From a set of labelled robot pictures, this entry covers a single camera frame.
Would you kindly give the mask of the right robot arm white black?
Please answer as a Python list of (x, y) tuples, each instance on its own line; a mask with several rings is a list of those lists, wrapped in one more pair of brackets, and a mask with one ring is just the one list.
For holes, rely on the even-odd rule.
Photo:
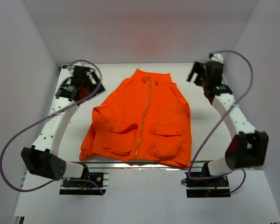
[(218, 177), (240, 168), (261, 167), (265, 162), (268, 134), (259, 132), (246, 119), (229, 86), (223, 84), (223, 64), (217, 61), (195, 62), (187, 81), (201, 86), (205, 97), (227, 126), (231, 143), (224, 156), (203, 165), (201, 179), (212, 186)]

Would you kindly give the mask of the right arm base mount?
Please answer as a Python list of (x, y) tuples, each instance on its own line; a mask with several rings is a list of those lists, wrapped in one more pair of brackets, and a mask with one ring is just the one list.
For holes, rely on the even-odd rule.
[(227, 176), (211, 180), (192, 180), (185, 172), (181, 184), (186, 187), (187, 198), (221, 198), (231, 197)]

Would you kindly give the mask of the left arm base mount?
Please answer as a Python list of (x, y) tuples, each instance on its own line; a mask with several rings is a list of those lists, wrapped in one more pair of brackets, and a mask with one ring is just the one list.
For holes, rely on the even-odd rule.
[(103, 196), (107, 190), (109, 170), (104, 168), (84, 169), (80, 178), (63, 178), (60, 195)]

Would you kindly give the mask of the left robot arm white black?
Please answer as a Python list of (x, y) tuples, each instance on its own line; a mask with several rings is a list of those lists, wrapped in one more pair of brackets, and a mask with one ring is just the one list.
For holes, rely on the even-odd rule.
[(29, 173), (51, 180), (73, 178), (78, 186), (89, 182), (87, 166), (58, 157), (59, 147), (68, 124), (79, 105), (102, 93), (105, 88), (98, 70), (81, 64), (68, 66), (71, 76), (58, 87), (53, 99), (52, 117), (31, 147), (24, 147), (21, 157)]

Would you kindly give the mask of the orange jacket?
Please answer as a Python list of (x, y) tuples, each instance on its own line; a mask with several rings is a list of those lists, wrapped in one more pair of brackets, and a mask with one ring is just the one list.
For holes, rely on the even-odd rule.
[(190, 107), (170, 74), (136, 70), (92, 109), (79, 159), (102, 155), (186, 168), (191, 160)]

